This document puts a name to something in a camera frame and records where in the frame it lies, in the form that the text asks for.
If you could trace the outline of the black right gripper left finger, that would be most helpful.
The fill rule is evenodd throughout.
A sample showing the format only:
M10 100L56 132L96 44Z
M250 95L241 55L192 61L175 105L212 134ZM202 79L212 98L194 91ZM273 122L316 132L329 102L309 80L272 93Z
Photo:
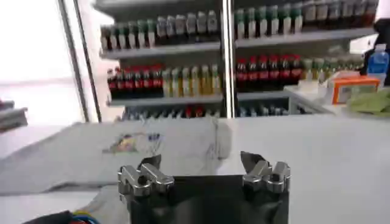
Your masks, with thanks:
M143 158L137 167L121 166L118 170L118 191L121 195L147 197L157 192L167 194L174 186L174 177L160 171L161 155Z

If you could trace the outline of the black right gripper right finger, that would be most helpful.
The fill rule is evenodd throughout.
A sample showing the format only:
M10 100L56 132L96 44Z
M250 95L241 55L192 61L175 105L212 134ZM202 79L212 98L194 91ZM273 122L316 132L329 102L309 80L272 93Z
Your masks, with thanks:
M291 168L287 163L278 161L274 166L259 154L240 152L241 162L246 174L243 175L243 185L253 191L269 191L275 194L289 192Z

